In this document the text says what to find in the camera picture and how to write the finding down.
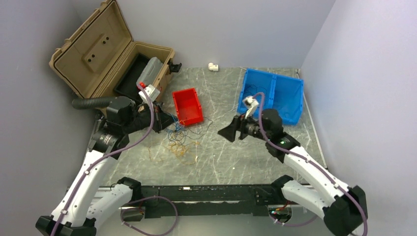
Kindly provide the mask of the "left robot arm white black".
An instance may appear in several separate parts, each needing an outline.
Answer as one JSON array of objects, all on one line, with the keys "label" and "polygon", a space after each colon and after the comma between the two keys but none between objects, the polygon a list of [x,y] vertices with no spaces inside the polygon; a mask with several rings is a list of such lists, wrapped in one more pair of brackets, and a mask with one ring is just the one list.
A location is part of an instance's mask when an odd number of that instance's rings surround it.
[{"label": "left robot arm white black", "polygon": [[94,102],[105,108],[107,115],[100,119],[66,195],[52,213],[37,220],[35,226],[44,236],[93,236],[119,207],[136,206],[144,197],[142,186],[129,177],[118,180],[102,199],[93,199],[109,169],[131,148],[131,133],[142,129],[160,132],[174,121],[159,102],[137,105],[124,96],[96,98]]}]

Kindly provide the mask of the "white pipe elbow fitting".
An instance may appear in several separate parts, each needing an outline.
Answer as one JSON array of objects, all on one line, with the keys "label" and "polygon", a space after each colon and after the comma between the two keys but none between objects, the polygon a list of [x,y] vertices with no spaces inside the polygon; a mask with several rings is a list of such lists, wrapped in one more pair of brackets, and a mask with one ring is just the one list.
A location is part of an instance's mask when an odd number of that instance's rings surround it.
[{"label": "white pipe elbow fitting", "polygon": [[208,69],[209,69],[209,71],[217,72],[217,71],[219,71],[219,66],[218,66],[218,64],[214,64],[214,63],[210,62],[210,63],[208,63]]}]

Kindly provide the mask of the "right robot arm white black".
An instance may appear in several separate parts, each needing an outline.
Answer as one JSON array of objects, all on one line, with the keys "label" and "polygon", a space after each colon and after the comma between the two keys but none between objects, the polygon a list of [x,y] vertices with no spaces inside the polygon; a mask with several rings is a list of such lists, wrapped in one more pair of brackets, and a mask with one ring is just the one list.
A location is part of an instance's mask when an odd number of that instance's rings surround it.
[{"label": "right robot arm white black", "polygon": [[289,201],[303,206],[322,219],[335,236],[352,236],[359,226],[363,226],[362,234],[367,234],[365,192],[359,186],[350,187],[314,160],[300,142],[284,131],[277,110],[266,109],[258,119],[236,115],[217,133],[229,142],[247,136],[265,141],[271,156],[295,170],[311,185],[305,187],[283,175],[270,185],[268,195],[275,203]]}]

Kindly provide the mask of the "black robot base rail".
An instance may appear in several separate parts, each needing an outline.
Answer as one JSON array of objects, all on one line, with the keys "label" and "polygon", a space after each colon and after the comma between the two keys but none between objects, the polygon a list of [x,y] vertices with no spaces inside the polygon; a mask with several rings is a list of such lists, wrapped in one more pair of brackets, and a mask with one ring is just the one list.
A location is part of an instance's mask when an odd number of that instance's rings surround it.
[{"label": "black robot base rail", "polygon": [[133,197],[124,205],[128,213],[138,209],[145,218],[166,216],[240,215],[290,219],[291,202],[271,184],[141,185],[123,177],[118,184],[133,187]]}]

